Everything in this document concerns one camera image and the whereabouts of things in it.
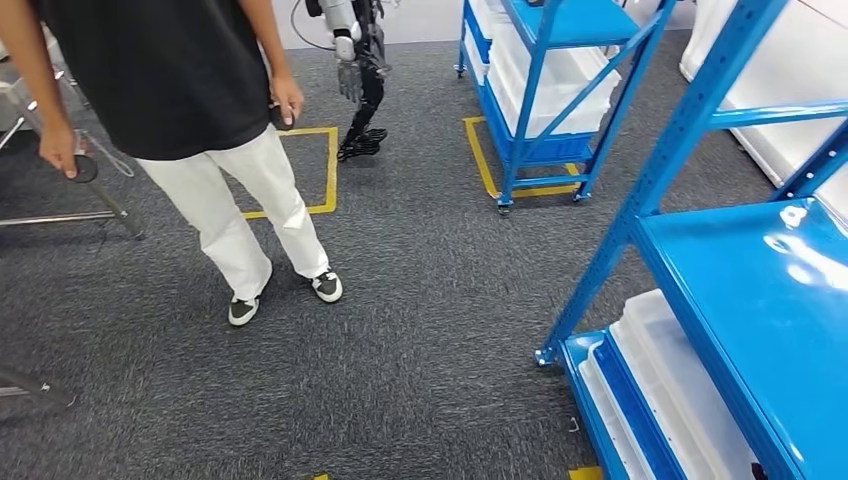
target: white cabinet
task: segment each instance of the white cabinet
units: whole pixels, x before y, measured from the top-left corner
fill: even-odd
[[[692,38],[680,62],[692,79],[735,0],[698,0]],[[728,92],[722,108],[848,98],[848,2],[790,0]],[[791,175],[842,122],[841,118],[733,130],[775,184]],[[848,221],[848,165],[818,196]]]

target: robot leg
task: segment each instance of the robot leg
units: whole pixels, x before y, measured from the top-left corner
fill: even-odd
[[[385,140],[388,132],[382,128],[368,128],[371,118],[377,113],[383,101],[383,76],[379,67],[369,56],[360,60],[362,75],[362,100],[353,116],[353,122],[339,146],[338,159],[343,162],[351,157],[374,155],[380,151],[380,142]]]

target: white storage box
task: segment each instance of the white storage box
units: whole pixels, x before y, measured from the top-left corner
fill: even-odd
[[[530,54],[512,24],[495,26],[489,58],[492,72],[489,82],[492,83],[495,97],[514,136],[527,86]],[[597,47],[547,52],[533,102],[527,138],[537,137],[606,64],[606,57]],[[598,131],[610,108],[612,91],[620,81],[621,75],[618,72],[610,72],[553,133]]]
[[[592,397],[592,403],[598,409],[598,414],[604,422],[607,434],[615,446],[615,451],[627,475],[632,479],[650,478],[643,467],[647,464],[647,460],[642,449],[638,443],[631,440],[632,433],[628,434],[629,427],[626,420],[616,413],[615,399],[610,396],[609,385],[598,367],[598,362],[594,360],[595,355],[592,353],[594,350],[595,346],[590,347],[588,359],[578,365],[580,376],[583,377],[589,396]]]
[[[465,29],[468,31],[468,22],[465,22]],[[465,40],[462,41],[465,44],[465,51],[468,53],[468,62],[471,64],[471,70],[474,71],[474,76],[476,77],[474,80],[477,82],[477,85],[482,86],[486,80],[486,74],[489,73],[489,64],[483,63],[483,57],[480,56],[480,51],[477,50],[477,43],[474,41],[474,36],[468,34],[465,36]]]
[[[756,457],[662,292],[627,300],[610,333],[686,477],[749,480]]]
[[[468,0],[468,4],[471,6],[471,13],[477,19],[477,24],[480,25],[480,33],[486,40],[493,38],[496,25],[511,25],[501,0]]]
[[[524,85],[520,90],[514,86],[510,86],[508,79],[514,78],[514,75],[503,75],[501,70],[495,65],[497,52],[492,49],[491,63],[489,64],[489,85],[492,87],[492,92],[495,95],[495,100],[498,102],[501,113],[503,113],[506,125],[509,128],[510,134],[515,136],[515,131],[518,128],[518,116],[521,114],[521,102],[524,95]],[[536,95],[536,101],[533,102],[533,110],[530,113],[530,122],[527,124],[526,138],[538,137],[542,131],[562,112],[566,104],[562,104],[562,108],[551,109],[550,99],[542,99],[540,95]],[[554,129],[554,134],[562,133],[586,133],[596,132],[600,129],[601,120],[604,118],[607,110],[609,110],[609,102],[602,105],[587,105],[585,102],[579,105],[571,114],[562,121],[562,123]]]

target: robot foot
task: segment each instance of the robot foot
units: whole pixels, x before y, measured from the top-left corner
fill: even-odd
[[[372,128],[353,139],[345,139],[339,146],[337,158],[344,162],[348,158],[363,155],[374,155],[380,151],[380,142],[386,139],[389,132],[384,128]]]

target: gray carpet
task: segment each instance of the gray carpet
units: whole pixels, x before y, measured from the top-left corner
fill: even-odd
[[[392,46],[395,70],[371,159],[339,167],[338,209],[315,216],[346,297],[321,304],[276,259],[261,316],[226,324],[229,293],[196,235],[143,176],[104,169],[148,230],[114,223],[0,230],[0,358],[79,395],[67,411],[0,401],[3,479],[548,479],[594,465],[560,372],[538,346],[685,88],[686,32],[659,47],[589,202],[522,200],[500,218],[461,119],[479,115],[453,44]],[[344,129],[332,59],[294,52],[301,127]],[[90,115],[80,121],[94,128]],[[495,159],[485,127],[478,130]],[[320,203],[326,139],[286,139]],[[666,196],[670,210],[764,198],[769,183],[728,134],[707,136]],[[238,190],[245,209],[252,205]],[[96,207],[32,151],[0,161],[4,216]],[[581,329],[653,287],[629,253]]]

